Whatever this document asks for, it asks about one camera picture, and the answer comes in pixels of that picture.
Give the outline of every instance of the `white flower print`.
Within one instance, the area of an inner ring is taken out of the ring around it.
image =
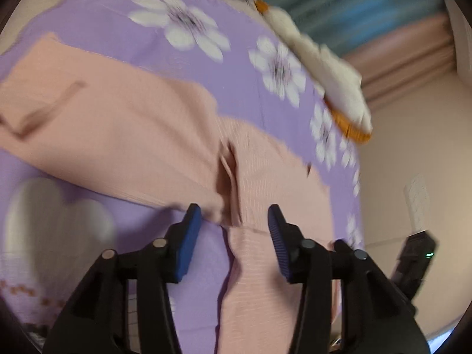
[[[144,10],[131,12],[128,17],[145,27],[165,28],[167,41],[176,49],[190,50],[195,43],[214,61],[222,62],[221,50],[229,51],[230,41],[218,31],[213,18],[201,9],[182,0],[133,0]]]
[[[341,158],[343,168],[346,168],[348,165],[352,168],[356,163],[355,149],[352,142],[348,141],[345,137],[341,137],[339,150],[343,152],[343,157]]]
[[[357,195],[359,194],[359,190],[360,190],[360,183],[359,183],[359,169],[357,169],[354,173],[354,178],[353,178],[353,193],[354,193],[354,197],[357,197]]]
[[[310,128],[316,140],[316,157],[318,161],[326,162],[327,170],[336,163],[336,133],[332,125],[333,118],[330,111],[327,108],[322,110],[321,105],[316,104]]]
[[[348,225],[346,226],[346,232],[348,234],[348,245],[352,249],[362,248],[362,233],[356,226],[355,217],[350,214],[348,215]]]
[[[176,302],[174,298],[169,296],[169,304],[171,305],[171,312],[172,312],[172,317],[175,317],[175,312],[176,312]]]
[[[322,87],[321,84],[315,80],[313,80],[313,93],[319,95],[321,99],[324,97],[325,94],[324,87]]]
[[[263,74],[266,89],[277,94],[281,100],[287,97],[292,106],[299,107],[300,93],[305,91],[306,84],[300,61],[284,44],[280,42],[276,48],[272,41],[264,36],[257,40],[257,49],[249,50],[249,59]]]

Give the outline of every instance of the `black device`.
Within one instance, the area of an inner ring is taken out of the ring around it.
[[[268,225],[282,275],[302,283],[300,309],[289,354],[327,354],[331,281],[341,280],[342,341],[337,354],[429,354],[414,320],[415,307],[363,250],[344,241],[328,251],[288,224],[278,205]]]
[[[435,250],[436,241],[427,232],[410,235],[405,241],[392,282],[409,300],[418,292]]]
[[[105,250],[89,269],[44,344],[43,354],[133,354],[127,334],[127,284],[136,279],[142,354],[181,354],[166,283],[187,273],[201,226],[190,205],[182,222],[145,248]]]
[[[182,222],[145,248],[120,255],[105,250],[59,315],[43,354],[133,354],[127,341],[129,279],[137,279],[142,354],[181,354],[166,283],[180,282],[187,272],[200,224],[200,208],[193,204]],[[303,284],[289,354],[328,354],[334,279],[341,280],[343,299],[337,354],[429,354],[415,307],[366,252],[342,240],[332,252],[304,238],[278,205],[268,209],[268,226],[282,275]]]

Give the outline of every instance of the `white heart shape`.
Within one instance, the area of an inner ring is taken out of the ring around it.
[[[48,178],[21,184],[5,218],[4,257],[23,263],[40,293],[67,297],[105,249],[115,247],[109,212],[97,201],[65,203]]]

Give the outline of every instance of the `blue curtain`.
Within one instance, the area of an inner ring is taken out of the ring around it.
[[[444,10],[443,0],[264,0],[287,10],[303,33],[342,56]]]

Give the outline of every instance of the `metal rivet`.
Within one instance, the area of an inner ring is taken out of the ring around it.
[[[157,248],[164,247],[166,245],[167,245],[167,241],[164,238],[156,238],[153,241],[153,246]]]
[[[104,260],[110,260],[111,258],[113,258],[115,256],[115,251],[114,250],[111,250],[111,249],[107,249],[105,250],[102,254],[101,254],[101,257],[104,259]]]
[[[316,242],[309,238],[305,238],[301,241],[301,247],[303,247],[304,249],[313,249],[315,246]]]
[[[364,250],[357,249],[357,250],[354,250],[354,256],[358,260],[366,260],[369,255]]]

